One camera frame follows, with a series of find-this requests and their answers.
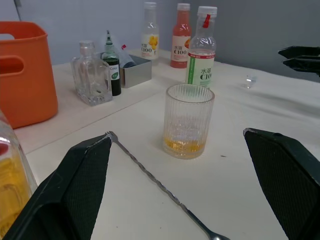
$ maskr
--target yellow liquid container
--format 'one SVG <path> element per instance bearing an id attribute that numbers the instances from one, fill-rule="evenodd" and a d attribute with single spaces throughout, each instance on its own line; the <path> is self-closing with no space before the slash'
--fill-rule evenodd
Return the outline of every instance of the yellow liquid container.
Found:
<path id="1" fill-rule="evenodd" d="M 36 181 L 18 139 L 0 112 L 0 240 L 36 188 Z"/>

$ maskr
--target small glass cup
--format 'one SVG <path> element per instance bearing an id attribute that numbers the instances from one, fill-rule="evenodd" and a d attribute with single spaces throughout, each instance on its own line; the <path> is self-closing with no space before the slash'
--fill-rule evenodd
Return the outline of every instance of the small glass cup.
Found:
<path id="1" fill-rule="evenodd" d="M 166 90 L 163 148 L 178 159 L 200 156 L 206 145 L 215 94 L 208 88 L 179 84 Z"/>

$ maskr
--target white bottle cap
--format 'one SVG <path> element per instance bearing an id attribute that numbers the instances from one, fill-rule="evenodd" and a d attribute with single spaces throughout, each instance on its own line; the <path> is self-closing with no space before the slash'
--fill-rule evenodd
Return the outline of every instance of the white bottle cap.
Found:
<path id="1" fill-rule="evenodd" d="M 190 4 L 189 3 L 178 3 L 178 10 L 190 10 Z"/>
<path id="2" fill-rule="evenodd" d="M 217 16 L 218 8 L 216 6 L 200 6 L 198 9 L 198 16 L 205 17 L 207 14 L 212 18 Z"/>
<path id="3" fill-rule="evenodd" d="M 144 3 L 144 8 L 145 9 L 155 9 L 157 7 L 157 3 L 156 2 L 145 2 Z"/>

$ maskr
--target white table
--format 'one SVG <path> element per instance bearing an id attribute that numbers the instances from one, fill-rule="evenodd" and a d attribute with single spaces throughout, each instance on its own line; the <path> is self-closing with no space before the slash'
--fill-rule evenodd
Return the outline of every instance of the white table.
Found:
<path id="1" fill-rule="evenodd" d="M 260 188 L 243 129 L 280 132 L 298 139 L 320 159 L 320 84 L 216 63 L 211 86 L 216 99 L 205 151 L 196 159 L 181 160 L 162 150 L 165 88 L 185 77 L 184 70 L 170 68 L 163 63 L 166 61 L 153 69 L 154 79 L 125 89 L 113 103 L 96 109 L 80 108 L 80 102 L 69 96 L 73 93 L 65 90 L 62 99 L 72 99 L 70 106 L 78 106 L 77 111 L 65 107 L 70 107 L 72 116 L 61 110 L 65 118 L 59 120 L 58 115 L 57 121 L 53 118 L 41 127 L 19 129 L 18 136 L 22 146 L 29 149 L 27 159 L 37 182 L 57 168 L 72 146 L 114 131 L 121 143 L 211 230 L 231 240 L 287 240 Z M 258 77 L 251 89 L 241 86 L 247 74 Z M 55 81 L 59 95 L 63 85 L 57 78 Z M 112 104 L 117 106 L 110 110 L 107 105 L 111 108 Z M 43 131 L 55 135 L 46 136 Z M 32 144 L 27 143 L 29 136 Z M 91 239 L 207 237 L 113 144 Z"/>

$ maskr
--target bottle label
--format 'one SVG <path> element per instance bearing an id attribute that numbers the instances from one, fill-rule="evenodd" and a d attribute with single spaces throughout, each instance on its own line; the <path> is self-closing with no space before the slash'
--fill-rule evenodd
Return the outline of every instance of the bottle label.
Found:
<path id="1" fill-rule="evenodd" d="M 159 35 L 142 34 L 141 56 L 148 60 L 157 59 L 159 55 Z"/>
<path id="2" fill-rule="evenodd" d="M 188 84 L 208 87 L 212 78 L 215 54 L 196 55 L 188 54 L 188 64 L 185 82 Z"/>
<path id="3" fill-rule="evenodd" d="M 190 36 L 173 36 L 171 60 L 176 62 L 188 61 Z"/>
<path id="4" fill-rule="evenodd" d="M 111 75 L 111 80 L 118 80 L 120 78 L 119 74 L 119 65 L 113 65 L 109 66 L 110 69 L 110 75 Z"/>

